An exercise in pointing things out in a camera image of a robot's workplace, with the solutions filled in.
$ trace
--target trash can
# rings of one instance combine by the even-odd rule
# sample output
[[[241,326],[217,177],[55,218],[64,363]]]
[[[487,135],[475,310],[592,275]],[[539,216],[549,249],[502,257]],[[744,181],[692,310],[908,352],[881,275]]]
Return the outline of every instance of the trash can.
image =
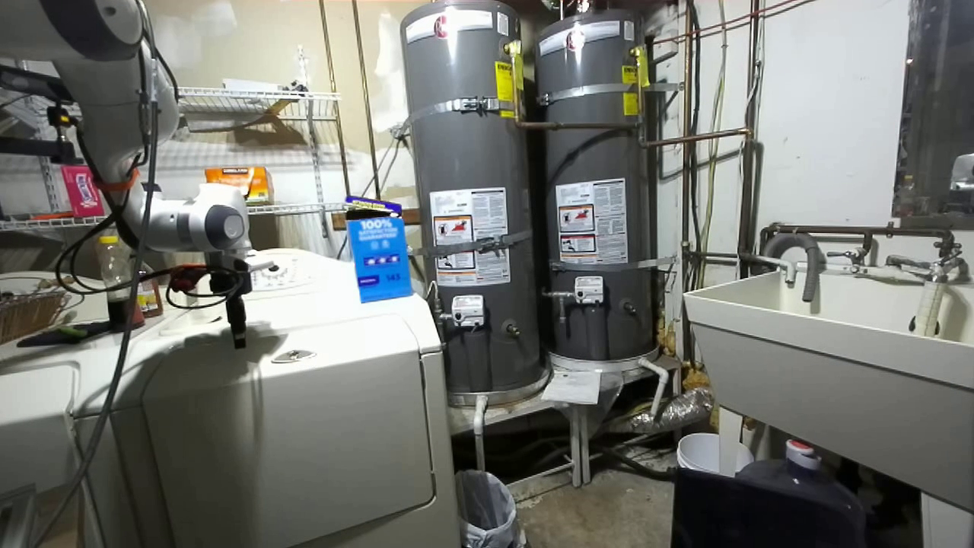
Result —
[[[748,465],[753,458],[744,444],[737,444],[737,464],[729,473],[721,473],[721,434],[716,433],[691,433],[682,434],[674,444],[674,465],[677,469],[692,469],[692,473],[709,473],[709,476],[737,476],[742,465]]]
[[[516,548],[516,506],[491,473],[460,473],[457,502],[466,548]]]

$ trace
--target box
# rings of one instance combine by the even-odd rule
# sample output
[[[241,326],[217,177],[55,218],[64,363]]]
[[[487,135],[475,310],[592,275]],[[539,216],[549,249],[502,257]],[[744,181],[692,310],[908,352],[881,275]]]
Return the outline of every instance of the box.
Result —
[[[362,302],[402,298],[414,291],[402,216],[345,218],[345,236]]]

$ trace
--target water heater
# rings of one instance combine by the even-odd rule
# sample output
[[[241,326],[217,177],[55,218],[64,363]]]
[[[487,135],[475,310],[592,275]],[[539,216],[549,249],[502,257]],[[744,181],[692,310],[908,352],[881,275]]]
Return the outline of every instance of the water heater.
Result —
[[[516,99],[521,20],[502,4],[426,4],[402,20],[423,264],[453,401],[544,385]]]
[[[549,349],[629,360],[653,343],[650,188],[639,145],[642,49],[629,12],[584,12],[542,31]]]

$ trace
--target utility sink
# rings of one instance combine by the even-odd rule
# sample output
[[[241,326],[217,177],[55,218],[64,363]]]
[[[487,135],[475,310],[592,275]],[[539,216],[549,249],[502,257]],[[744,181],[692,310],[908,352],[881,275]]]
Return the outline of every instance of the utility sink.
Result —
[[[711,391],[801,434],[974,511],[974,287],[946,287],[938,334],[913,334],[921,283],[760,275],[683,294]]]

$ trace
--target wall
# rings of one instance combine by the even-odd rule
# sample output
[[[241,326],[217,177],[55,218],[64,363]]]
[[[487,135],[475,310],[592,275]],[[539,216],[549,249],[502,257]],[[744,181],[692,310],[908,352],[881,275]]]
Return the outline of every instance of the wall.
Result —
[[[698,0],[701,25],[738,20],[748,0]],[[897,158],[897,122],[908,66],[909,0],[813,0],[762,17],[760,79],[752,91],[748,28],[702,38],[701,132],[738,127],[748,93],[757,99],[760,216],[768,221],[805,225],[885,225],[892,218],[892,183]],[[658,77],[683,81],[683,16],[669,6],[653,17],[658,55],[677,51]],[[682,104],[671,99],[662,135],[682,135]],[[702,249],[737,249],[738,137],[719,145],[701,144],[701,225]],[[677,253],[682,150],[661,152],[661,253]],[[729,268],[706,268],[702,283],[729,279]],[[669,318],[677,319],[677,283]]]

